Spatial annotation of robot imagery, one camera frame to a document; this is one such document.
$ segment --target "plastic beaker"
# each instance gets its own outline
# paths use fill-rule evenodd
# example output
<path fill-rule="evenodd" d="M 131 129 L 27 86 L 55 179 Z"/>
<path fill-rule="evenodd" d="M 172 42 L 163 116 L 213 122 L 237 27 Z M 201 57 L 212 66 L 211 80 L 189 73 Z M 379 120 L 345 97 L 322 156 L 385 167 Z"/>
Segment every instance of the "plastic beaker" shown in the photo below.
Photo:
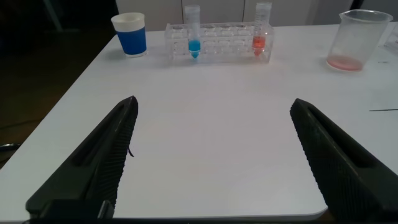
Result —
<path fill-rule="evenodd" d="M 371 10 L 350 10 L 340 14 L 335 41 L 327 63 L 338 70 L 357 72 L 371 56 L 392 16 Z"/>

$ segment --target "blue paper cup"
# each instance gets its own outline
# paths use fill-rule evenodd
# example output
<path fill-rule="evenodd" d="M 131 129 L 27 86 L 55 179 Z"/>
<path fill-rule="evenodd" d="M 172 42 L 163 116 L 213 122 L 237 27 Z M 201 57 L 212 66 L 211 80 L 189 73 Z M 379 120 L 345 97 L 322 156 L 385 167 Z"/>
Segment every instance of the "blue paper cup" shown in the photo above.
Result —
<path fill-rule="evenodd" d="M 128 57 L 145 55 L 145 15 L 139 12 L 123 13 L 112 17 L 113 27 L 118 34 L 124 53 Z"/>

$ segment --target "dark floor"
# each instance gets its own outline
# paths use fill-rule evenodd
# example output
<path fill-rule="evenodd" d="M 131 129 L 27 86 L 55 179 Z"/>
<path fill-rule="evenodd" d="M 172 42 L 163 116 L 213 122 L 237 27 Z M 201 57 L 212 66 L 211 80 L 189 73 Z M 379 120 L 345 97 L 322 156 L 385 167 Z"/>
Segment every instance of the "dark floor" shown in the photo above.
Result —
<path fill-rule="evenodd" d="M 28 52 L 0 57 L 0 145 L 24 142 L 113 35 L 109 26 L 49 32 Z"/>

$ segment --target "black wire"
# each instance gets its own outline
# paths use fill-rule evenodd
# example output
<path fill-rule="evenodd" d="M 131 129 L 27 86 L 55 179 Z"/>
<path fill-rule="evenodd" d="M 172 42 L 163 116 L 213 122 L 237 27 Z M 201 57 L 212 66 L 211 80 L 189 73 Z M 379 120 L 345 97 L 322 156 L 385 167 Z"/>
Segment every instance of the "black wire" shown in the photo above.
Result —
<path fill-rule="evenodd" d="M 353 3 L 352 3 L 352 5 L 351 5 L 350 10 L 353 10 L 353 9 L 360 9 L 361 6 L 362 6 L 362 4 L 363 4 L 363 2 L 364 2 L 364 0 L 354 0 Z"/>
<path fill-rule="evenodd" d="M 30 120 L 30 121 L 23 121 L 23 122 L 20 122 L 20 123 L 16 123 L 16 124 L 10 124 L 10 125 L 6 125 L 6 126 L 3 126 L 3 127 L 0 127 L 0 130 L 2 130 L 2 129 L 7 129 L 7 128 L 13 128 L 13 127 L 15 127 L 15 126 L 20 126 L 20 125 L 23 125 L 23 124 L 29 124 L 29 123 L 34 123 L 34 122 L 40 122 L 40 121 L 42 121 L 43 119 L 33 119 L 33 120 Z"/>

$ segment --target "white table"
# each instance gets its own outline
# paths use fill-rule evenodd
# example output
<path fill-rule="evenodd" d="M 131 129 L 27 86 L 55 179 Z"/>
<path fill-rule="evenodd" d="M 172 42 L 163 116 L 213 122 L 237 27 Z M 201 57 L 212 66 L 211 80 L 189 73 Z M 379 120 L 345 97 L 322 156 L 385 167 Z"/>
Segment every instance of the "white table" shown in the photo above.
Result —
<path fill-rule="evenodd" d="M 393 28 L 390 24 L 381 41 Z M 268 65 L 170 67 L 163 32 L 126 58 L 114 37 L 0 171 L 0 219 L 27 199 L 120 100 L 139 115 L 115 217 L 309 220 L 326 209 L 289 109 L 309 101 L 398 173 L 398 57 L 377 48 L 359 73 L 325 65 L 338 26 L 276 27 Z"/>

